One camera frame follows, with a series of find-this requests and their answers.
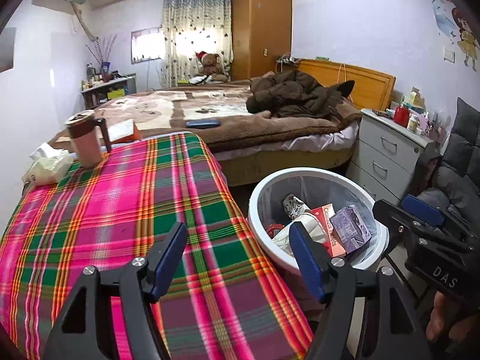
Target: red cup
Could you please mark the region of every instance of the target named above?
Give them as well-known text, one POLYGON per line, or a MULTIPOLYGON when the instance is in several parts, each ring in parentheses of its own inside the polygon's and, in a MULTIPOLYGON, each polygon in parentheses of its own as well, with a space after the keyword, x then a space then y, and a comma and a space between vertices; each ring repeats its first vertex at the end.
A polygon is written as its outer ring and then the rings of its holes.
POLYGON ((393 115, 393 121, 402 127, 406 127, 409 123, 410 111, 408 108, 397 107, 393 115))

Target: decorative branches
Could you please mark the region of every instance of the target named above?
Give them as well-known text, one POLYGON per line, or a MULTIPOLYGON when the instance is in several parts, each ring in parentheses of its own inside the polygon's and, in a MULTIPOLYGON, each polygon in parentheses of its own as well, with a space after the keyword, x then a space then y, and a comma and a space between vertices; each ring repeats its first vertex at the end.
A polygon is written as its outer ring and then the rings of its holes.
POLYGON ((86 44, 87 49, 89 52, 92 53, 94 56, 95 60, 97 60, 98 64, 100 65, 100 68, 103 68, 103 63, 108 62, 110 58, 110 53, 112 51, 112 47, 117 39, 116 35, 110 35, 108 40, 106 38, 103 38, 102 42, 100 43, 100 39, 96 38, 93 43, 95 46, 95 52, 92 51, 92 49, 86 44))

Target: electrical outlet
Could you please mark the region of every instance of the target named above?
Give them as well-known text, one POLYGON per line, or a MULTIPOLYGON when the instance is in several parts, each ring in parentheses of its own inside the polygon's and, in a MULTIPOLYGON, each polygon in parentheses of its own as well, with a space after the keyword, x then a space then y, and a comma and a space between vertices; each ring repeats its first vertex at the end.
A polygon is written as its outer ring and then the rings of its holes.
POLYGON ((443 60, 455 63, 455 51, 450 51, 443 47, 443 60))

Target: brown coat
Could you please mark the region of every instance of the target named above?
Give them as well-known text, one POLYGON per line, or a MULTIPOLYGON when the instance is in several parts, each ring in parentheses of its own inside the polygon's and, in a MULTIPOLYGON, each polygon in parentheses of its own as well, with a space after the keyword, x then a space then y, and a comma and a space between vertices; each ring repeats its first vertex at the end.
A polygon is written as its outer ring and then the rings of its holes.
POLYGON ((277 117, 325 118, 350 95, 354 84, 347 81, 326 88, 301 71, 279 73, 252 82, 247 110, 252 114, 270 111, 277 117))

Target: brown blanket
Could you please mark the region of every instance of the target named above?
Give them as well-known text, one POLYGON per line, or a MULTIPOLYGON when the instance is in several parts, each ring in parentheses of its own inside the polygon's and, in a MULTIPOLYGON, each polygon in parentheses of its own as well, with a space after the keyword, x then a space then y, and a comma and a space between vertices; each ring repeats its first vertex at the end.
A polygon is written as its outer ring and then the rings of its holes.
MULTIPOLYGON (((95 115, 105 117, 108 126, 133 119, 142 138, 191 131, 199 135, 212 152, 338 132, 361 118, 353 103, 346 99, 337 103, 337 115, 331 115, 330 120, 311 117, 273 118, 269 111, 251 115, 245 105, 249 96, 249 80, 178 87, 110 100, 97 108, 95 115), (185 123, 189 120, 212 118, 219 119, 222 125, 206 130, 185 128, 185 123)), ((58 133, 49 144, 56 149, 74 151, 66 130, 58 133)))

